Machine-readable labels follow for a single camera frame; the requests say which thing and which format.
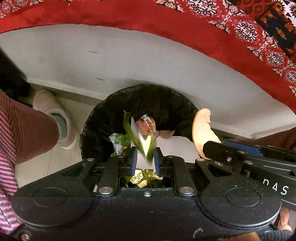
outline crumpled foil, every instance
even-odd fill
[[[153,169],[137,169],[135,175],[131,177],[130,182],[136,184],[139,188],[143,188],[149,184],[151,180],[157,179],[156,170]]]

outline flatbread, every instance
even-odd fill
[[[211,111],[208,108],[201,108],[195,115],[192,125],[192,139],[200,157],[210,160],[203,153],[203,146],[208,141],[221,143],[210,127]]]

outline trash can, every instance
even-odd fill
[[[83,160],[107,161],[114,152],[109,136],[125,134],[124,111],[134,120],[148,114],[155,120],[157,130],[175,130],[174,136],[192,141],[192,123],[198,111],[192,102],[168,87],[140,84],[109,95],[92,110],[80,138]]]

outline wall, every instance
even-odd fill
[[[28,81],[98,99],[138,83],[169,86],[211,126],[261,137],[296,126],[293,112],[226,65],[180,43],[138,31],[58,25],[0,35],[0,46]]]

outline sock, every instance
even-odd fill
[[[59,128],[59,142],[65,140],[67,136],[67,123],[66,120],[59,114],[51,114],[51,116],[57,122]]]

